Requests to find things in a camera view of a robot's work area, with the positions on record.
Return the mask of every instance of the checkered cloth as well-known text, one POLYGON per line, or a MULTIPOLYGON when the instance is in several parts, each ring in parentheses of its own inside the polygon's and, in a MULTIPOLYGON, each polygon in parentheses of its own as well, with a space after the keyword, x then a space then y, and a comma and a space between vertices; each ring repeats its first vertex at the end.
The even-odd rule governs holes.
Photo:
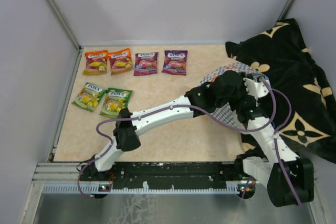
MULTIPOLYGON (((243 64, 241 62, 236 62, 233 64, 229 64, 229 65, 217 68, 215 71, 213 71, 212 73, 204 77, 203 80, 200 82, 200 85, 202 85, 204 82, 213 80, 216 76, 220 76, 227 70, 232 70, 235 72, 260 73, 246 64, 243 64)), ((226 103, 223 107, 216 109, 212 113, 212 115, 227 125, 235 126, 235 127, 237 126, 234 122, 232 111, 228 103, 226 103)))

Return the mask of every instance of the purple candy bag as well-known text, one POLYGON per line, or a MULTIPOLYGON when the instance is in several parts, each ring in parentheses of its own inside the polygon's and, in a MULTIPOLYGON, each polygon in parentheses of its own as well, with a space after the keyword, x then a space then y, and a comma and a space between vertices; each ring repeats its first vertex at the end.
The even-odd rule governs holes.
POLYGON ((163 73, 170 73, 178 76, 186 75, 187 50, 165 50, 163 73))
POLYGON ((146 76, 158 72, 158 52, 135 54, 135 76, 146 76))

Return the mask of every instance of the candy bag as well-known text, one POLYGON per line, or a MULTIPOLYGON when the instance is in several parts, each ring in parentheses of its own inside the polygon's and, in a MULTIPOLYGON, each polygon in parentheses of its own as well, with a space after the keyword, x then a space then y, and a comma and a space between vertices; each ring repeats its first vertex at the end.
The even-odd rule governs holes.
POLYGON ((188 51, 165 50, 163 73, 170 73, 178 76, 186 75, 188 51))
POLYGON ((158 52, 135 54, 135 76, 146 76, 158 72, 158 52))
POLYGON ((110 59, 111 74, 118 74, 132 69, 131 50, 129 48, 118 52, 108 53, 110 59))
POLYGON ((131 93, 132 90, 108 88, 100 114, 109 118, 117 118, 119 111, 128 106, 131 93))
POLYGON ((86 52, 86 68, 83 74, 91 76, 107 73, 107 50, 86 52))
POLYGON ((106 90, 104 88, 87 82, 72 103, 92 112, 97 107, 105 92, 106 90))

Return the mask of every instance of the brand logo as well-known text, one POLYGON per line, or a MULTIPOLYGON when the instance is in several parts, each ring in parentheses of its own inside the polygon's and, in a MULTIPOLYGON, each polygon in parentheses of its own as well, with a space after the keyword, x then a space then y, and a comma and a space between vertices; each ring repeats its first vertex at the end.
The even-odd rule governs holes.
POLYGON ((138 54, 138 57, 142 58, 142 57, 154 57, 155 53, 151 52, 148 54, 138 54))
POLYGON ((90 84, 90 83, 86 84, 86 87, 88 89, 91 89, 91 90, 94 90, 94 91, 97 91, 97 92, 101 92, 103 90, 102 88, 100 88, 100 87, 98 87, 96 85, 90 84))
POLYGON ((115 90, 111 90, 108 95, 113 95, 115 97, 126 97, 127 96, 126 93, 116 92, 115 90))
POLYGON ((88 55, 89 59, 105 57, 106 54, 88 55))
POLYGON ((172 54, 171 52, 167 54, 168 58, 185 58, 184 54, 172 54))
POLYGON ((118 57, 124 57, 124 56, 127 56, 128 53, 127 52, 123 52, 121 54, 117 54, 117 55, 112 55, 111 58, 112 59, 115 59, 115 58, 118 58, 118 57))

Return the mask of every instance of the black fabric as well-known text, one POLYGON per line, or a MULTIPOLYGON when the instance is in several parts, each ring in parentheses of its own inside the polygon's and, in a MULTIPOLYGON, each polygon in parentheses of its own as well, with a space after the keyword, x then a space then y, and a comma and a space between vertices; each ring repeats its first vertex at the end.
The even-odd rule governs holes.
MULTIPOLYGON (((304 43, 296 20, 286 19, 247 41, 227 42, 225 46, 229 57, 267 75, 272 87, 291 101, 290 120, 281 130, 286 144, 293 151, 307 148, 336 163, 336 101, 324 71, 316 65, 304 43)), ((277 126, 288 115, 288 106, 283 97, 275 95, 277 126)), ((270 95, 259 102, 271 115, 270 95)), ((260 148, 252 136, 241 138, 243 143, 260 148)))

